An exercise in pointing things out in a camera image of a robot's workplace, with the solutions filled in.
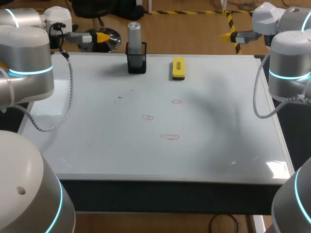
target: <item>yellow black hazard tape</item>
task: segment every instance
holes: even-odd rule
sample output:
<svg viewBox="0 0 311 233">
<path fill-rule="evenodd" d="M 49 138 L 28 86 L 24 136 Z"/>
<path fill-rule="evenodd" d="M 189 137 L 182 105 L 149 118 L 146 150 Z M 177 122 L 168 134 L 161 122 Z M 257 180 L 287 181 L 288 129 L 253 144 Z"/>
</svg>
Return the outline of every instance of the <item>yellow black hazard tape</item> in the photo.
<svg viewBox="0 0 311 233">
<path fill-rule="evenodd" d="M 228 23 L 229 23 L 229 26 L 230 26 L 230 30 L 231 30 L 232 33 L 235 34 L 237 32 L 237 30 L 235 29 L 235 26 L 233 25 L 232 13 L 226 12 L 226 15 L 227 15 L 227 20 L 228 20 Z M 234 43 L 234 47 L 235 47 L 235 52 L 238 55 L 242 55 L 240 44 L 239 43 Z"/>
<path fill-rule="evenodd" d="M 249 11 L 152 11 L 154 15 L 197 15 L 197 14 L 226 14 L 226 13 L 252 13 Z"/>
</svg>

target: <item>whiteboard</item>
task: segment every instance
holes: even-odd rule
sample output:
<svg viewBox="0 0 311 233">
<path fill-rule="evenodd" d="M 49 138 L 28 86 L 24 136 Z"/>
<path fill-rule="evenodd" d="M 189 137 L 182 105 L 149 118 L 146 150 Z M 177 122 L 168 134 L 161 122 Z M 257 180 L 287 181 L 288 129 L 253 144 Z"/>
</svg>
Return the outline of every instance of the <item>whiteboard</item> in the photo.
<svg viewBox="0 0 311 233">
<path fill-rule="evenodd" d="M 293 173 L 276 116 L 252 106 L 259 59 L 184 55 L 186 79 L 172 80 L 173 55 L 149 55 L 130 75 L 123 54 L 71 53 L 74 98 L 67 121 L 19 133 L 60 179 L 283 183 Z M 69 68 L 52 56 L 54 94 L 33 104 L 41 127 L 54 126 L 69 101 Z M 264 74 L 258 110 L 273 109 Z"/>
</svg>

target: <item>cable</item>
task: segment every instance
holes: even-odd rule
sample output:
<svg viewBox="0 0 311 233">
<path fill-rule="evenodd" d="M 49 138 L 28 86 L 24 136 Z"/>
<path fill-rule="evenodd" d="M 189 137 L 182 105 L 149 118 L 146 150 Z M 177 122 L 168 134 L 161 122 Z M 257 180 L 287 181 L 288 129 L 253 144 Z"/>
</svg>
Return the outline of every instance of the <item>cable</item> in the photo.
<svg viewBox="0 0 311 233">
<path fill-rule="evenodd" d="M 67 119 L 69 113 L 70 113 L 70 110 L 71 110 L 71 106 L 72 106 L 72 101 L 73 101 L 73 71 L 72 71 L 72 65 L 71 65 L 71 61 L 69 59 L 69 54 L 62 49 L 62 46 L 64 44 L 64 33 L 62 31 L 62 24 L 61 23 L 54 23 L 50 26 L 50 29 L 49 29 L 49 36 L 51 36 L 51 28 L 53 27 L 53 29 L 57 30 L 57 31 L 60 31 L 61 34 L 62 34 L 62 43 L 61 45 L 59 46 L 59 51 L 60 53 L 66 58 L 67 62 L 68 62 L 68 66 L 69 66 L 69 71 L 70 71 L 70 98 L 69 98 L 69 104 L 68 104 L 68 109 L 64 115 L 64 117 L 58 122 L 57 125 L 55 125 L 54 127 L 52 128 L 49 128 L 49 129 L 43 129 L 41 127 L 39 127 L 33 117 L 33 115 L 31 115 L 30 112 L 28 112 L 28 110 L 20 105 L 17 105 L 17 104 L 14 104 L 12 107 L 14 108 L 17 108 L 19 110 L 21 110 L 24 114 L 26 114 L 29 118 L 29 120 L 32 122 L 32 124 L 35 126 L 35 128 L 41 132 L 49 132 L 49 131 L 52 131 L 52 130 L 55 130 L 57 129 L 61 124 L 63 124 L 65 122 L 65 120 Z"/>
<path fill-rule="evenodd" d="M 212 219 L 210 220 L 209 225 L 208 225 L 208 233 L 213 233 L 213 232 L 212 232 L 212 223 L 213 223 L 213 220 L 214 220 L 216 217 L 218 217 L 218 216 L 220 216 L 220 215 L 215 215 L 215 216 L 213 216 Z M 234 221 L 235 226 L 236 226 L 236 228 L 235 228 L 235 229 L 236 229 L 236 230 L 235 230 L 235 233 L 238 233 L 238 232 L 239 232 L 239 223 L 238 223 L 237 219 L 236 219 L 233 215 L 225 215 L 225 216 L 229 216 L 229 217 L 232 218 L 232 220 Z"/>
<path fill-rule="evenodd" d="M 284 0 L 281 0 L 284 6 L 290 7 L 289 5 L 287 5 Z"/>
<path fill-rule="evenodd" d="M 254 11 L 257 8 L 256 4 L 262 3 L 262 2 L 258 0 L 252 0 L 252 1 L 242 2 L 242 3 L 227 1 L 227 3 L 238 6 L 238 9 L 242 11 Z"/>
<path fill-rule="evenodd" d="M 67 7 L 68 7 L 68 10 L 69 10 L 70 12 L 72 12 L 72 9 L 71 9 L 71 7 L 69 6 L 68 0 L 65 0 L 65 2 L 66 2 L 66 5 L 67 5 Z"/>
<path fill-rule="evenodd" d="M 21 110 L 24 114 L 26 114 L 29 118 L 29 120 L 32 122 L 32 124 L 35 126 L 35 128 L 41 132 L 49 132 L 49 131 L 52 131 L 52 130 L 55 130 L 57 129 L 61 124 L 64 123 L 64 121 L 67 119 L 69 113 L 70 113 L 70 110 L 71 110 L 71 106 L 72 106 L 72 100 L 73 100 L 73 72 L 72 72 L 72 66 L 71 66 L 71 62 L 70 62 L 70 59 L 69 58 L 66 58 L 67 62 L 68 62 L 68 65 L 69 65 L 69 70 L 70 70 L 70 98 L 69 98 L 69 105 L 68 105 L 68 109 L 66 111 L 66 114 L 64 115 L 63 119 L 61 119 L 61 121 L 55 125 L 54 127 L 52 128 L 49 128 L 49 129 L 43 129 L 41 127 L 39 127 L 33 117 L 33 115 L 31 115 L 30 112 L 28 112 L 28 110 L 26 108 L 23 108 L 22 106 L 20 105 L 17 105 L 17 104 L 14 104 L 12 107 L 14 108 L 17 108 L 19 110 Z"/>
<path fill-rule="evenodd" d="M 283 108 L 286 104 L 291 103 L 291 102 L 296 102 L 296 101 L 301 101 L 303 104 L 307 104 L 307 103 L 311 103 L 311 99 L 306 98 L 304 96 L 304 92 L 307 92 L 307 89 L 304 89 L 303 94 L 302 95 L 298 95 L 296 97 L 291 97 L 286 99 L 284 102 L 282 102 L 281 104 L 279 104 L 275 110 L 273 110 L 271 113 L 262 116 L 259 115 L 258 111 L 257 111 L 257 107 L 256 107 L 256 95 L 257 95 L 257 86 L 258 86 L 258 81 L 259 81 L 259 77 L 260 77 L 260 73 L 262 70 L 263 65 L 265 64 L 266 60 L 268 59 L 268 57 L 270 56 L 270 50 L 267 52 L 267 54 L 264 56 L 258 71 L 257 71 L 257 75 L 256 75 L 256 80 L 255 80 L 255 86 L 254 86 L 254 93 L 253 93 L 253 108 L 254 108 L 254 112 L 255 115 L 260 118 L 260 119 L 266 119 L 269 118 L 271 116 L 273 116 L 275 113 L 277 113 L 281 108 Z"/>
</svg>

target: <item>black cable on floor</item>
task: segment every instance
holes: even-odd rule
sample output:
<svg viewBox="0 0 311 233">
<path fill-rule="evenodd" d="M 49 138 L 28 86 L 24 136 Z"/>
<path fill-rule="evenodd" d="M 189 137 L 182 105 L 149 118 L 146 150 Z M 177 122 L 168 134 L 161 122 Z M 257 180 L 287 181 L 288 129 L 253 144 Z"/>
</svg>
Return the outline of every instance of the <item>black cable on floor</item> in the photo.
<svg viewBox="0 0 311 233">
<path fill-rule="evenodd" d="M 215 215 L 215 216 L 212 217 L 212 219 L 210 220 L 209 225 L 208 225 L 208 233 L 213 233 L 213 232 L 212 232 L 213 220 L 214 220 L 216 217 L 218 217 L 218 216 L 220 216 L 220 215 Z M 234 221 L 235 226 L 236 226 L 236 231 L 235 231 L 235 233 L 238 233 L 238 232 L 239 232 L 239 223 L 238 223 L 237 219 L 236 219 L 233 215 L 225 215 L 225 216 L 229 216 L 229 217 L 232 218 L 232 220 Z"/>
<path fill-rule="evenodd" d="M 284 0 L 281 0 L 284 6 L 290 7 L 289 5 L 287 5 Z"/>
<path fill-rule="evenodd" d="M 238 6 L 238 9 L 242 11 L 254 11 L 258 7 L 257 3 L 262 3 L 261 1 L 258 1 L 258 0 L 252 0 L 252 1 L 242 2 L 242 3 L 236 3 L 233 1 L 227 1 L 227 2 L 231 5 Z"/>
</svg>

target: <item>red circle drawing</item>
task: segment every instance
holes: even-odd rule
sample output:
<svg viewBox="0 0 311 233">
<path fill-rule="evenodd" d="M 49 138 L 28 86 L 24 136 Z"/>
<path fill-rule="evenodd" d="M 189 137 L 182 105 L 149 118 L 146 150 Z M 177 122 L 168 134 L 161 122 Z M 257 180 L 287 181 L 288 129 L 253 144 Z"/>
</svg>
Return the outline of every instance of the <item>red circle drawing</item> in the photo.
<svg viewBox="0 0 311 233">
<path fill-rule="evenodd" d="M 154 117 L 151 115 L 142 115 L 142 118 L 144 118 L 144 120 L 153 120 Z"/>
<path fill-rule="evenodd" d="M 180 104 L 180 103 L 182 103 L 182 101 L 181 100 L 172 100 L 172 103 L 173 104 Z"/>
<path fill-rule="evenodd" d="M 175 134 L 160 134 L 160 137 L 166 139 L 166 140 L 176 140 L 179 139 L 178 135 Z"/>
</svg>

